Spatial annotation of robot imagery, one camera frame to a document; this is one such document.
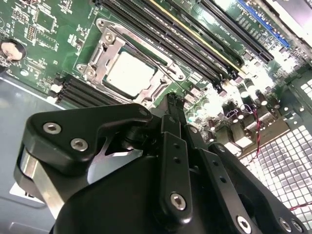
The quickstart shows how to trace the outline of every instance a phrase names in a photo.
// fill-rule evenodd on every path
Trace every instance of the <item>white label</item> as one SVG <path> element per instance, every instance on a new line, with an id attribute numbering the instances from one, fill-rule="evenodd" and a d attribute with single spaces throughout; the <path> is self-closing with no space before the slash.
<path id="1" fill-rule="evenodd" d="M 37 198 L 31 196 L 29 193 L 25 192 L 16 182 L 14 183 L 13 187 L 10 190 L 10 194 L 44 204 L 39 199 L 37 199 Z"/>

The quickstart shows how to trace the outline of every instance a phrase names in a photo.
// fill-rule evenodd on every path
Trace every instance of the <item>metal mesh grille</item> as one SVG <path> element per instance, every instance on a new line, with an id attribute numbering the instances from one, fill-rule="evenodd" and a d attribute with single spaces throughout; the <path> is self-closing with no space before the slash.
<path id="1" fill-rule="evenodd" d="M 309 80 L 306 84 L 301 86 L 301 89 L 308 95 L 312 100 L 312 79 Z"/>
<path id="2" fill-rule="evenodd" d="M 247 165 L 255 153 L 243 158 Z M 287 208 L 312 201 L 312 136 L 301 126 L 266 144 L 248 169 Z M 293 211 L 308 230 L 312 229 L 312 207 Z"/>

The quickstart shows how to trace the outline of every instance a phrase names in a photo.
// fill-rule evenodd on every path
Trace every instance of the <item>ram slot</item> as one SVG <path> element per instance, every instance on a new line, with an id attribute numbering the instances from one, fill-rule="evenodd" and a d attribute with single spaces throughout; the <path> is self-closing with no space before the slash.
<path id="1" fill-rule="evenodd" d="M 151 17 L 154 17 L 155 20 L 158 21 L 158 23 L 163 24 L 163 26 L 168 25 L 167 30 L 169 29 L 172 34 L 175 34 L 177 37 L 180 37 L 187 47 L 192 47 L 193 50 L 195 50 L 197 53 L 200 53 L 199 56 L 205 56 L 207 59 L 210 59 L 211 57 L 213 61 L 207 60 L 206 62 L 209 63 L 209 67 L 211 69 L 214 69 L 215 72 L 222 73 L 219 68 L 216 68 L 214 63 L 217 63 L 222 69 L 227 71 L 228 73 L 238 73 L 237 70 L 235 70 L 230 64 L 226 63 L 225 61 L 222 61 L 222 59 L 218 56 L 216 56 L 210 48 L 205 48 L 202 43 L 195 38 L 192 34 L 190 34 L 188 31 L 183 29 L 181 26 L 176 25 L 175 22 L 168 17 L 163 12 L 159 11 L 155 5 L 153 5 L 151 2 L 141 2 L 141 7 L 133 0 L 128 0 L 127 2 L 132 2 L 134 5 L 136 5 L 137 8 L 139 8 L 141 11 L 144 11 L 146 14 L 150 15 Z"/>
<path id="2" fill-rule="evenodd" d="M 202 58 L 197 59 L 189 53 L 188 50 L 185 50 L 185 48 L 177 46 L 177 44 L 180 45 L 180 43 L 176 40 L 172 40 L 168 35 L 166 35 L 166 33 L 161 34 L 160 31 L 163 30 L 156 30 L 138 20 L 140 17 L 136 16 L 133 12 L 126 10 L 125 6 L 116 3 L 116 1 L 105 1 L 103 6 L 121 20 L 126 21 L 129 26 L 140 32 L 146 38 L 150 39 L 156 46 L 162 48 L 167 54 L 171 54 L 178 58 L 181 62 L 185 63 L 192 70 L 198 72 L 204 78 L 211 82 L 215 82 L 219 78 L 217 74 L 209 70 L 209 68 L 201 62 Z"/>
<path id="3" fill-rule="evenodd" d="M 227 28 L 230 33 L 240 39 L 244 43 L 245 47 L 259 57 L 259 59 L 261 59 L 264 63 L 268 63 L 274 59 L 274 57 L 266 48 L 264 48 L 264 46 L 254 39 L 235 20 L 230 18 L 215 2 L 212 0 L 201 0 L 200 6 L 208 14 L 213 16 L 220 25 Z"/>
<path id="4" fill-rule="evenodd" d="M 185 21 L 187 21 L 188 24 L 190 24 L 193 28 L 197 29 L 199 31 L 199 34 L 202 35 L 205 39 L 209 41 L 211 45 L 213 45 L 215 48 L 219 49 L 220 51 L 225 52 L 228 54 L 231 59 L 235 60 L 235 64 L 238 66 L 242 66 L 244 64 L 244 61 L 241 59 L 240 56 L 238 56 L 237 53 L 235 53 L 233 50 L 231 50 L 227 46 L 223 46 L 223 43 L 212 33 L 209 32 L 201 23 L 199 23 L 196 19 L 194 19 L 192 16 L 190 16 L 182 7 L 180 7 L 174 0 L 166 0 L 176 11 L 180 13 L 181 18 L 183 18 Z M 146 4 L 148 4 L 153 9 L 157 9 L 155 5 L 153 5 L 150 1 L 147 1 Z M 170 19 L 166 14 L 162 13 L 163 17 L 166 17 L 169 20 Z M 179 30 L 183 31 L 186 35 L 188 35 L 190 38 L 192 38 L 198 46 L 201 47 L 201 49 L 209 54 L 214 60 L 216 60 L 223 68 L 230 67 L 232 70 L 237 71 L 236 68 L 233 67 L 233 65 L 229 62 L 227 62 L 219 52 L 213 51 L 209 46 L 204 45 L 198 38 L 196 38 L 194 35 L 192 35 L 190 32 L 185 30 L 183 27 L 179 26 L 178 24 L 175 24 Z"/>
<path id="5" fill-rule="evenodd" d="M 75 77 L 68 75 L 62 83 L 63 89 L 58 94 L 58 101 L 66 101 L 76 107 L 94 107 L 120 104 L 99 90 Z"/>
<path id="6" fill-rule="evenodd" d="M 198 52 L 193 49 L 192 45 L 189 44 L 189 42 L 183 40 L 182 38 L 179 38 L 177 35 L 176 35 L 177 37 L 171 36 L 170 34 L 173 34 L 173 32 L 169 32 L 168 31 L 169 29 L 166 28 L 165 25 L 163 25 L 161 22 L 159 21 L 157 22 L 156 19 L 154 19 L 155 22 L 153 22 L 154 21 L 153 16 L 150 15 L 149 12 L 146 12 L 142 8 L 140 8 L 140 6 L 132 4 L 131 3 L 133 2 L 132 0 L 124 0 L 124 1 L 121 0 L 119 2 L 123 4 L 123 6 L 120 6 L 121 8 L 127 6 L 129 11 L 127 10 L 125 11 L 131 12 L 132 17 L 140 19 L 139 21 L 143 19 L 144 22 L 146 22 L 148 28 L 156 29 L 158 32 L 155 31 L 155 33 L 160 33 L 159 35 L 161 35 L 161 37 L 168 38 L 170 41 L 172 41 L 172 44 L 177 45 L 176 49 L 182 49 L 185 55 L 190 56 L 191 58 L 193 58 L 194 61 L 201 64 L 202 67 L 205 68 L 205 70 L 210 72 L 211 75 L 213 75 L 215 78 L 220 78 L 222 71 L 219 70 L 217 67 L 215 67 L 213 63 L 210 62 L 209 60 L 203 59 L 202 56 L 199 55 Z"/>

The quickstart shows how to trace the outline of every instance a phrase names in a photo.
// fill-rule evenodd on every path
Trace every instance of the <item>black plastic bracket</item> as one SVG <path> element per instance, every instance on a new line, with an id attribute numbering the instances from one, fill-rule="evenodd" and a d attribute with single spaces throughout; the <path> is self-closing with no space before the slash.
<path id="1" fill-rule="evenodd" d="M 192 152 L 192 163 L 199 167 L 204 181 L 211 184 L 226 223 L 235 233 L 246 234 L 244 228 L 250 233 L 261 234 L 262 232 L 248 216 L 224 166 L 218 155 L 208 151 L 200 132 L 192 125 L 185 126 L 189 151 Z M 240 225 L 240 220 L 245 220 L 246 227 Z"/>
<path id="2" fill-rule="evenodd" d="M 254 204 L 253 216 L 263 233 L 288 233 L 283 227 L 284 220 L 292 233 L 307 233 L 302 225 L 300 232 L 293 224 L 301 221 L 290 212 L 242 163 L 223 145 L 213 143 L 209 151 L 217 154 L 224 167 L 231 172 L 231 180 L 239 193 L 244 194 Z"/>
<path id="3" fill-rule="evenodd" d="M 192 219 L 192 194 L 186 142 L 180 122 L 164 115 L 159 152 L 160 188 L 156 218 L 165 229 L 176 231 Z"/>
<path id="4" fill-rule="evenodd" d="M 143 126 L 152 118 L 139 104 L 39 113 L 28 119 L 22 141 L 33 157 L 62 174 L 83 175 L 99 152 L 99 139 L 109 141 L 126 126 Z M 56 123 L 61 131 L 47 133 L 43 126 L 49 122 Z M 85 151 L 73 149 L 71 141 L 76 138 L 87 142 Z"/>

